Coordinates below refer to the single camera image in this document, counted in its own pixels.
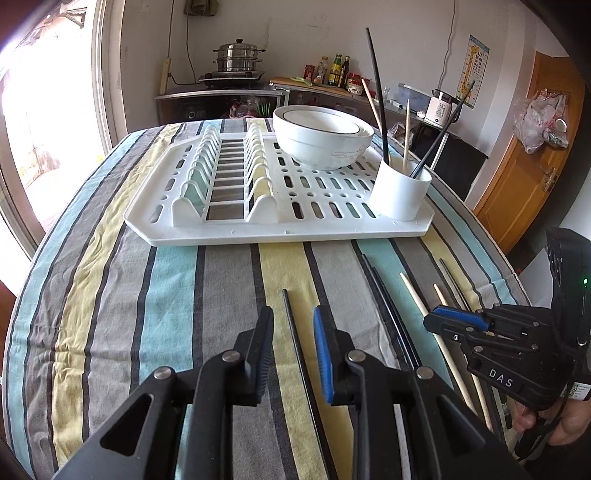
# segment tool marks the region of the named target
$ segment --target gas stove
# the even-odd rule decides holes
[[[209,89],[250,88],[265,72],[211,72],[201,75],[199,81]]]

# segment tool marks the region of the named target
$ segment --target metal screw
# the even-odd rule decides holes
[[[347,358],[349,360],[351,360],[352,362],[355,362],[356,364],[362,362],[363,360],[365,360],[365,352],[362,352],[361,350],[351,350],[348,354],[347,354]]]
[[[234,362],[238,362],[240,360],[240,352],[235,350],[228,350],[222,354],[222,360],[225,362],[232,364]]]
[[[421,380],[430,380],[433,378],[433,375],[433,370],[431,370],[429,367],[417,368],[417,377],[419,377]]]
[[[173,371],[169,367],[158,367],[154,370],[154,378],[156,380],[166,380],[173,374]]]

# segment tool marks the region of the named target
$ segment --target white plastic dish rack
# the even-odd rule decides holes
[[[423,235],[426,202],[409,222],[368,207],[380,159],[369,147],[349,167],[310,170],[257,125],[238,134],[210,125],[166,149],[124,219],[156,247]]]

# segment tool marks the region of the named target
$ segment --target striped tablecloth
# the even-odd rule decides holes
[[[46,236],[14,310],[2,386],[9,442],[38,480],[64,465],[150,372],[161,365],[178,371],[199,367],[251,328],[265,304],[275,313],[274,362],[263,403],[236,409],[236,476],[324,477],[282,288],[290,291],[332,461],[339,478],[348,480],[350,417],[345,407],[328,407],[322,399],[311,318],[314,306],[329,305],[337,326],[351,333],[358,348],[398,365],[363,276],[361,253],[384,278],[423,362],[450,384],[399,273],[408,274],[431,308],[439,304],[434,283],[457,304],[439,258],[472,308],[527,303],[499,249],[436,177],[427,199],[435,217],[422,238],[154,248],[126,226],[125,208],[171,142],[198,134],[206,123],[242,132],[252,121],[271,129],[269,120],[226,120],[128,135]]]

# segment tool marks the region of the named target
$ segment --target wall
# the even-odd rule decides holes
[[[550,57],[569,56],[554,34],[539,18],[536,18],[535,49]]]
[[[527,95],[534,67],[535,52],[539,51],[551,57],[567,56],[564,48],[548,27],[527,7],[522,4],[512,5],[510,12],[503,69],[493,107],[476,146],[484,153],[488,152],[489,158],[475,178],[466,198],[466,205],[472,209],[476,207],[484,195],[511,142],[514,120],[512,106]],[[509,95],[511,95],[511,101],[507,102]],[[495,138],[495,131],[499,125],[501,127]]]
[[[168,1],[125,1],[121,24],[121,92],[129,132],[158,125],[154,97],[167,57],[169,18]]]
[[[503,65],[511,4],[518,0],[458,0],[455,34],[443,89],[455,93],[472,34],[491,49],[476,108],[466,108],[454,132],[476,145],[494,99]],[[179,83],[193,81],[186,54],[184,0],[175,1],[172,72]],[[127,0],[122,33],[122,88],[129,131],[155,125],[153,98],[168,41],[168,2]],[[351,55],[352,70],[373,77],[364,27],[372,30],[382,84],[399,82],[429,92],[443,67],[452,19],[452,0],[223,0],[217,16],[189,18],[189,46],[197,76],[210,72],[213,49],[244,38],[261,54],[266,78],[299,76],[306,63],[336,53]]]

